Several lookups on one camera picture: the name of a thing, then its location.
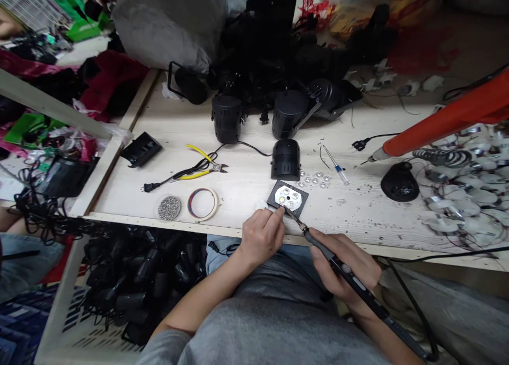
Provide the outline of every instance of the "hand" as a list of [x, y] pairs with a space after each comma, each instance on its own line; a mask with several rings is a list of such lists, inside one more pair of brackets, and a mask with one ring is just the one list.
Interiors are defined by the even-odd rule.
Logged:
[[[316, 240], [327, 246], [339, 259], [348, 264], [359, 280], [370, 291], [373, 291], [373, 288], [378, 284], [382, 270], [371, 255], [352, 242], [345, 234], [326, 235], [314, 228], [310, 228], [309, 231]], [[344, 301], [352, 314], [360, 318], [376, 317], [346, 280], [337, 277], [318, 247], [311, 247], [311, 255], [325, 288]]]
[[258, 209], [242, 225], [242, 243], [237, 251], [254, 266], [265, 262], [282, 246], [285, 236], [284, 214], [284, 207], [274, 213], [269, 209]]

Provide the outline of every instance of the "white plastic basket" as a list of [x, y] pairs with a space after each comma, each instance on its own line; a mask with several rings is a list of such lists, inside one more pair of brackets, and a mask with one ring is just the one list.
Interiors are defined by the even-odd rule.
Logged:
[[84, 297], [75, 284], [84, 256], [84, 237], [75, 241], [34, 361], [37, 365], [134, 364], [142, 347], [121, 339], [124, 328], [94, 325], [94, 315], [76, 310]]

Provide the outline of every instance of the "person's right hand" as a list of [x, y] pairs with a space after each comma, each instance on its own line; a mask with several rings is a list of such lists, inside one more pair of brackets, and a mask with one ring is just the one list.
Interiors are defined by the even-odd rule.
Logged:
[[[309, 232], [318, 242], [327, 246], [339, 259], [348, 264], [355, 276], [370, 291], [373, 291], [373, 288], [378, 284], [382, 270], [371, 255], [352, 242], [345, 234], [327, 235], [314, 228], [310, 228]], [[344, 301], [352, 314], [361, 318], [376, 317], [346, 280], [336, 276], [318, 247], [311, 247], [311, 255], [325, 288]]]

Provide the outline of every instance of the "denim jeans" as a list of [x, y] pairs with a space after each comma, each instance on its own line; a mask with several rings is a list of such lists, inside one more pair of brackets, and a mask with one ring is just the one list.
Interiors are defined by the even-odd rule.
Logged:
[[39, 237], [0, 233], [2, 255], [39, 250], [39, 255], [2, 261], [0, 302], [12, 299], [40, 282], [58, 264], [64, 246], [54, 242], [44, 246]]

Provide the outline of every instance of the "person's left hand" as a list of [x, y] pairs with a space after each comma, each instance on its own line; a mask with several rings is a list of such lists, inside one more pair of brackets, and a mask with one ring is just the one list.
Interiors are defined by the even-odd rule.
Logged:
[[258, 209], [244, 222], [242, 243], [237, 251], [245, 256], [245, 260], [258, 266], [279, 250], [285, 237], [284, 214], [284, 207], [274, 213], [269, 209]]

